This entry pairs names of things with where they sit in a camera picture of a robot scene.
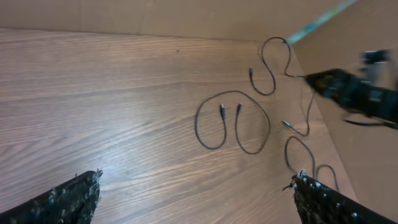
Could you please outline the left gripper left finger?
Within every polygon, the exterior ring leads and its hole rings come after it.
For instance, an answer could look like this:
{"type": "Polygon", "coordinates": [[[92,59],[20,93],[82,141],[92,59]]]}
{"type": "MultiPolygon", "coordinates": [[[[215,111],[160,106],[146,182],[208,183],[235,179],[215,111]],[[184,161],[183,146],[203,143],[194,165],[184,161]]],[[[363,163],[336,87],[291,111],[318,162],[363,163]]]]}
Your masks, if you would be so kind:
{"type": "Polygon", "coordinates": [[[89,170],[1,213],[1,223],[90,224],[100,200],[102,170],[89,170]]]}

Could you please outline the cardboard back panel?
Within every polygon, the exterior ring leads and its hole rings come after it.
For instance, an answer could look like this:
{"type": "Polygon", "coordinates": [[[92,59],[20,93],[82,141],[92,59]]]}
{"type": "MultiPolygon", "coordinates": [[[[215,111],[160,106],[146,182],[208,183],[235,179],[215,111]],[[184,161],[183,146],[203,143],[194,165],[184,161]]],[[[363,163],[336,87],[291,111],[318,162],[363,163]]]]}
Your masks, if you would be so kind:
{"type": "Polygon", "coordinates": [[[341,0],[1,0],[1,27],[262,40],[290,37],[341,0]]]}

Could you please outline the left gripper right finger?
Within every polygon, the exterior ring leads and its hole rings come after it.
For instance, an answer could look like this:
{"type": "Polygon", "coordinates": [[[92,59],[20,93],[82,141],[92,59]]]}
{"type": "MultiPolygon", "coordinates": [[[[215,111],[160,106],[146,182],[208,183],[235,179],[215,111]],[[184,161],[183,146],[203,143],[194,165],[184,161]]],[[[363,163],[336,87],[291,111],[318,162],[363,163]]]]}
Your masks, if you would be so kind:
{"type": "Polygon", "coordinates": [[[303,224],[395,224],[390,220],[308,176],[304,170],[285,187],[303,224]]]}

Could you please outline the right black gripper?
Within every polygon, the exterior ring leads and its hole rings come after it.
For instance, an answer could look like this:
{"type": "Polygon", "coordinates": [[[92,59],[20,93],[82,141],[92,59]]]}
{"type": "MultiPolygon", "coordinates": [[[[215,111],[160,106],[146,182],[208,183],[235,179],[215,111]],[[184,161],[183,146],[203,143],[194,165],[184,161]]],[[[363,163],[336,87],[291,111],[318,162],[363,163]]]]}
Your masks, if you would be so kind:
{"type": "Polygon", "coordinates": [[[361,78],[339,68],[309,74],[305,81],[339,105],[351,105],[355,112],[397,123],[397,91],[361,83],[361,78]]]}

